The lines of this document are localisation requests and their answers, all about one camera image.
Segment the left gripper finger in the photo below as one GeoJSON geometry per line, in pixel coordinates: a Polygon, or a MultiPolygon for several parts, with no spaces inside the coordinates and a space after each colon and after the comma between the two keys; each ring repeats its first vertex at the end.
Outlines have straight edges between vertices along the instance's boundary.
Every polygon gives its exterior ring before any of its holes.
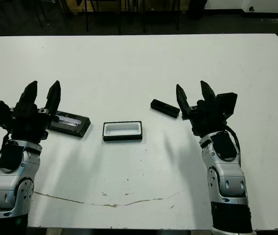
{"type": "Polygon", "coordinates": [[[55,115],[61,100],[61,87],[58,80],[50,87],[46,99],[45,109],[50,115],[55,115]]]}
{"type": "Polygon", "coordinates": [[[37,97],[37,81],[29,83],[21,94],[17,105],[34,105],[37,97]]]}

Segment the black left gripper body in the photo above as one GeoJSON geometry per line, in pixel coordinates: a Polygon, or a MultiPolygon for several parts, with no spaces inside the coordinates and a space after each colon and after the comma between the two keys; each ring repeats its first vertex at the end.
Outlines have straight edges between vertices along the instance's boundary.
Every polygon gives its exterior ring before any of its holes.
{"type": "Polygon", "coordinates": [[[39,144],[48,137],[47,128],[55,118],[56,103],[47,102],[45,107],[32,104],[16,104],[9,109],[12,117],[11,139],[39,144]]]}

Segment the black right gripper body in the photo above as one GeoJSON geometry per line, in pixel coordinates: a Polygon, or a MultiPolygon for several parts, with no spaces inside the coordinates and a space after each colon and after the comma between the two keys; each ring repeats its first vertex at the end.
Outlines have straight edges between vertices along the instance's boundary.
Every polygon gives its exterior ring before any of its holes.
{"type": "Polygon", "coordinates": [[[225,115],[222,100],[199,100],[196,108],[190,106],[189,115],[183,115],[182,119],[188,119],[195,136],[204,137],[210,133],[225,131],[225,115]]]}

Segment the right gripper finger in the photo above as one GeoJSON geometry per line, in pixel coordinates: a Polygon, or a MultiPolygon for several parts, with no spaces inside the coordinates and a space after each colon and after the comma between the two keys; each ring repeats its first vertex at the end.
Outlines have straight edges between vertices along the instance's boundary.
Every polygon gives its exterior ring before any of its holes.
{"type": "Polygon", "coordinates": [[[215,101],[216,100],[216,95],[213,91],[213,89],[210,87],[210,85],[201,80],[200,81],[201,84],[201,91],[202,91],[202,96],[204,98],[205,101],[215,101]]]}
{"type": "Polygon", "coordinates": [[[178,105],[182,111],[182,115],[189,115],[190,106],[187,102],[186,94],[179,84],[176,85],[176,98],[178,105]]]}

